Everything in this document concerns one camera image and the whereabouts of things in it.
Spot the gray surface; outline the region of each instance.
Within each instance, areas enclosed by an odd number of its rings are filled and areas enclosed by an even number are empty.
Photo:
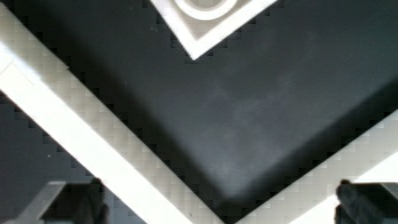
[[[0,223],[21,214],[47,181],[88,183],[90,173],[0,92]],[[109,191],[108,224],[143,224]]]
[[[284,3],[196,62],[145,0],[8,3],[228,222],[398,102],[398,1]]]

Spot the dark gray background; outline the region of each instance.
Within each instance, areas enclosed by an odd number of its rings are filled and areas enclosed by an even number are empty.
[[[5,3],[234,222],[395,109],[398,1],[276,2],[195,62],[145,0]]]

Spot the white border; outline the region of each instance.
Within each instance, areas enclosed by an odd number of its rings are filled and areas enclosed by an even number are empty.
[[[221,224],[0,4],[0,90],[147,224]],[[239,224],[330,223],[340,179],[398,182],[398,112]]]
[[[230,15],[225,15],[227,18],[220,20],[212,29],[196,39],[191,31],[193,24],[186,23],[173,0],[150,0],[191,60],[200,57],[275,1],[276,0],[246,0],[241,8],[237,8]]]

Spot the white triangle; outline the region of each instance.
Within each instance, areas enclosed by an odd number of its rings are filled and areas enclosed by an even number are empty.
[[[195,11],[188,11],[180,6],[180,2],[189,1],[150,0],[189,58],[195,60],[276,0],[220,0],[211,8],[193,6]]]

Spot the dark object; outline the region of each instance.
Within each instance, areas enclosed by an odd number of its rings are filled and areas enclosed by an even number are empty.
[[[335,224],[398,224],[398,184],[342,183]]]
[[[49,182],[19,217],[5,224],[106,224],[99,180],[88,184]]]

